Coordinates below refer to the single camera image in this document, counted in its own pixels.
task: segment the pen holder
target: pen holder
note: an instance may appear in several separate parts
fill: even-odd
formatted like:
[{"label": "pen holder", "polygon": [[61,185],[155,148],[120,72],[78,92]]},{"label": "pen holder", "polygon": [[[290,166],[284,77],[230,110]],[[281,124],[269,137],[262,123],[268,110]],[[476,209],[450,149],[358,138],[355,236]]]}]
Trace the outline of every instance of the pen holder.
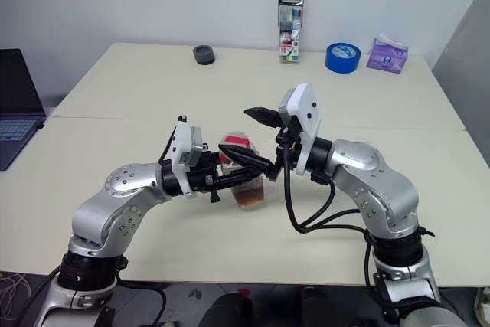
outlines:
[{"label": "pen holder", "polygon": [[283,63],[299,62],[299,32],[304,0],[279,0],[279,57]]}]

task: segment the laptop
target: laptop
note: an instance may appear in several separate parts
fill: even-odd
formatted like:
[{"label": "laptop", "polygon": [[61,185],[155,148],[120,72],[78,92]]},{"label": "laptop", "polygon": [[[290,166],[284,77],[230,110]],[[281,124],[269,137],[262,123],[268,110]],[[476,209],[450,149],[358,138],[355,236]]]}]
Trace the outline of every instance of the laptop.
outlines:
[{"label": "laptop", "polygon": [[21,51],[0,50],[0,171],[14,161],[45,119]]}]

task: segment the laptop screen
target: laptop screen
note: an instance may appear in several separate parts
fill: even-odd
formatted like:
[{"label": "laptop screen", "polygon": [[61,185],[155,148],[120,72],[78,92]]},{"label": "laptop screen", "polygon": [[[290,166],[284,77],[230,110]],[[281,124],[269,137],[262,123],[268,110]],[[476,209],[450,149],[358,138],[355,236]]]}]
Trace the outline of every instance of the laptop screen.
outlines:
[{"label": "laptop screen", "polygon": [[0,113],[39,113],[43,106],[19,49],[0,50]]}]

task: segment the laptop keyboard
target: laptop keyboard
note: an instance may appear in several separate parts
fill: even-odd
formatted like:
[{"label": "laptop keyboard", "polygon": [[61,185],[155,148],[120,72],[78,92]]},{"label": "laptop keyboard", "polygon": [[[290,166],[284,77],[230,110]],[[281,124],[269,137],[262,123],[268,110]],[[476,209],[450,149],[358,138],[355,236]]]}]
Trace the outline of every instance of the laptop keyboard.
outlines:
[{"label": "laptop keyboard", "polygon": [[0,141],[21,141],[35,119],[0,119]]}]

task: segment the cable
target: cable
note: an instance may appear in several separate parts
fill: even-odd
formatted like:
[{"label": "cable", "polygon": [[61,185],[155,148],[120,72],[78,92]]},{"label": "cable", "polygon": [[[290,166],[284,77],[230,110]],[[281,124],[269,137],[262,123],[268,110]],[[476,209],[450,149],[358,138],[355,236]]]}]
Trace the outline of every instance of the cable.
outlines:
[{"label": "cable", "polygon": [[31,296],[29,297],[29,299],[27,299],[21,311],[19,312],[17,319],[15,320],[14,327],[19,327],[21,325],[22,319],[24,319],[25,317],[25,313],[29,310],[32,303],[36,300],[41,291],[43,291],[46,285],[49,284],[49,282],[57,275],[58,272],[60,272],[59,266],[52,270],[51,273],[47,275],[47,278],[41,283],[41,285],[39,285],[37,289],[31,294]]},{"label": "cable", "polygon": [[174,128],[174,130],[171,131],[171,135],[170,137],[168,137],[168,141],[167,141],[167,145],[165,146],[164,150],[163,150],[163,153],[162,155],[160,156],[160,159],[158,159],[158,163],[160,165],[163,165],[163,160],[165,160],[165,157],[168,153],[168,150],[170,149],[170,145],[172,144],[172,138],[174,137],[174,134],[175,134],[175,129],[177,127]]},{"label": "cable", "polygon": [[328,194],[328,198],[327,198],[327,201],[325,202],[325,204],[323,206],[321,206],[320,209],[318,211],[316,211],[310,218],[307,218],[306,220],[304,220],[300,224],[300,226],[306,226],[306,225],[311,224],[314,220],[319,218],[325,211],[328,210],[328,208],[330,207],[330,204],[332,204],[334,196],[335,196],[335,185],[334,185],[333,181],[330,181],[328,183],[328,185],[330,185],[330,193]]},{"label": "cable", "polygon": [[284,164],[284,199],[286,202],[286,210],[288,212],[289,220],[291,221],[291,224],[296,231],[298,231],[301,234],[307,234],[317,229],[349,229],[349,230],[354,230],[354,231],[359,231],[361,233],[364,233],[364,229],[354,225],[343,225],[343,224],[327,225],[328,222],[333,221],[334,219],[339,218],[341,216],[345,216],[346,214],[359,213],[360,211],[357,208],[340,211],[336,214],[333,214],[325,218],[324,220],[317,222],[316,224],[307,226],[308,224],[311,224],[314,220],[316,220],[318,217],[320,217],[330,207],[330,204],[332,204],[333,198],[335,196],[335,185],[332,181],[328,182],[330,185],[330,194],[325,204],[307,220],[303,221],[301,224],[298,224],[298,221],[296,220],[296,216],[294,214],[294,209],[292,208],[291,173],[289,170],[289,158],[288,158],[287,146],[282,146],[281,151],[283,155],[283,164]]},{"label": "cable", "polygon": [[162,305],[160,306],[160,310],[158,311],[157,316],[155,317],[155,320],[151,324],[152,327],[156,327],[158,325],[158,321],[162,317],[163,311],[165,310],[165,307],[167,305],[167,296],[163,292],[163,290],[159,289],[158,287],[151,287],[151,286],[143,286],[143,285],[137,285],[135,283],[130,283],[128,281],[121,280],[119,277],[119,274],[116,274],[116,279],[117,279],[117,284],[125,287],[127,289],[134,289],[134,290],[151,290],[156,293],[158,293],[162,297]]},{"label": "cable", "polygon": [[1,281],[9,281],[11,284],[0,290],[0,320],[14,321],[16,317],[11,316],[12,306],[17,295],[18,286],[22,285],[26,288],[28,295],[31,296],[31,285],[25,279],[25,274],[14,273],[11,276],[3,277]]},{"label": "cable", "polygon": [[217,283],[217,287],[219,287],[223,291],[223,293],[228,294],[228,291],[226,291],[219,283]]},{"label": "cable", "polygon": [[366,244],[366,251],[364,253],[364,281],[366,282],[366,289],[372,299],[376,299],[374,294],[373,286],[371,286],[371,281],[369,280],[369,257],[371,256],[371,244]]}]

